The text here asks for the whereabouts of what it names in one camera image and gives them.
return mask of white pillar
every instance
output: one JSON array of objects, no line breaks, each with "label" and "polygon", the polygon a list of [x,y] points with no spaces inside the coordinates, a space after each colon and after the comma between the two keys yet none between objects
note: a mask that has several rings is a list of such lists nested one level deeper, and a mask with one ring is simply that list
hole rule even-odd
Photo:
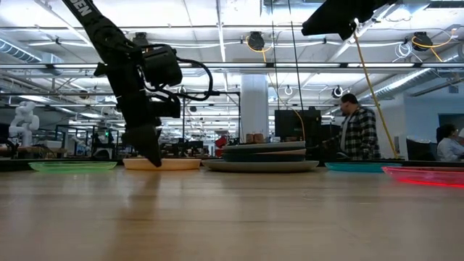
[{"label": "white pillar", "polygon": [[268,78],[266,75],[241,76],[241,139],[247,134],[269,136]]}]

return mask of red object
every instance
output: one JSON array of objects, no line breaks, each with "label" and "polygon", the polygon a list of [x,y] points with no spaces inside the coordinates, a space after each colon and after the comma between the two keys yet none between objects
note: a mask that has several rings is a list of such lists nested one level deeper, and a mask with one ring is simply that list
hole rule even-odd
[{"label": "red object", "polygon": [[222,148],[227,144],[227,138],[222,136],[215,142],[215,144],[217,148]]},{"label": "red object", "polygon": [[223,156],[223,149],[216,149],[216,157],[222,157]]},{"label": "red object", "polygon": [[464,167],[383,167],[399,182],[464,189]]}]

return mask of desk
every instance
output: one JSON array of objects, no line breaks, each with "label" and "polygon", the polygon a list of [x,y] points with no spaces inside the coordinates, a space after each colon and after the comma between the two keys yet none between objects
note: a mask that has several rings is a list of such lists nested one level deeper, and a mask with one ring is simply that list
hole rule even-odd
[{"label": "desk", "polygon": [[385,175],[0,173],[0,260],[464,260],[464,190]]},{"label": "desk", "polygon": [[[53,152],[55,154],[64,154],[67,153],[67,149],[62,149],[62,148],[50,148],[50,149],[45,149],[42,147],[18,147],[17,148],[18,153],[30,153],[30,154],[41,154],[41,153],[50,153]],[[9,153],[9,149],[2,147],[0,148],[0,155],[5,155]]]}]

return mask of person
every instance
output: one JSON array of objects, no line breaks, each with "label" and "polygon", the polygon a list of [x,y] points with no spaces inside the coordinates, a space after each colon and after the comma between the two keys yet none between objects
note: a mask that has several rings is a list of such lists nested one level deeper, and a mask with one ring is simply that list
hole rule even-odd
[{"label": "person", "polygon": [[336,142],[351,160],[375,160],[381,157],[376,130],[376,114],[359,104],[354,94],[341,98],[340,110],[345,115],[340,134],[325,141]]},{"label": "person", "polygon": [[459,138],[457,138],[457,142],[464,146],[464,128],[459,132],[458,136]]},{"label": "person", "polygon": [[457,128],[453,124],[436,129],[436,141],[436,153],[440,161],[457,162],[464,155],[464,146],[457,142]]}]

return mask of white robot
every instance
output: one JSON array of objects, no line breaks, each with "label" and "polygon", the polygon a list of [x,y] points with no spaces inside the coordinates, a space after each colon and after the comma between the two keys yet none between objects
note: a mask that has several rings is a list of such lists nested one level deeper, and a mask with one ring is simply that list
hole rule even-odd
[{"label": "white robot", "polygon": [[31,101],[23,101],[16,108],[16,116],[9,125],[9,135],[16,137],[18,134],[22,136],[22,146],[28,147],[32,145],[32,131],[38,130],[40,121],[37,115],[33,114],[36,104]]},{"label": "white robot", "polygon": [[76,137],[76,136],[71,136],[71,139],[72,139],[77,145],[83,146],[84,149],[86,150],[86,152],[91,151],[91,147],[89,146],[89,144],[91,143],[91,141],[88,141],[88,143],[86,144],[85,141],[80,140],[80,139],[79,139],[78,137]]}]

